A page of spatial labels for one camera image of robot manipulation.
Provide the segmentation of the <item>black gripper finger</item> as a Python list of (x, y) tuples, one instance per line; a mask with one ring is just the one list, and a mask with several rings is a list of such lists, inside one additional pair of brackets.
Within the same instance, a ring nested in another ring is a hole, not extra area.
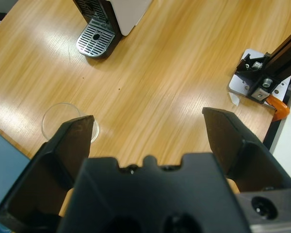
[(88, 158), (93, 115), (61, 124), (44, 143), (0, 202), (0, 224), (16, 233), (54, 233), (67, 192)]
[(211, 151), (241, 192), (291, 188), (291, 177), (264, 144), (233, 113), (202, 110)]

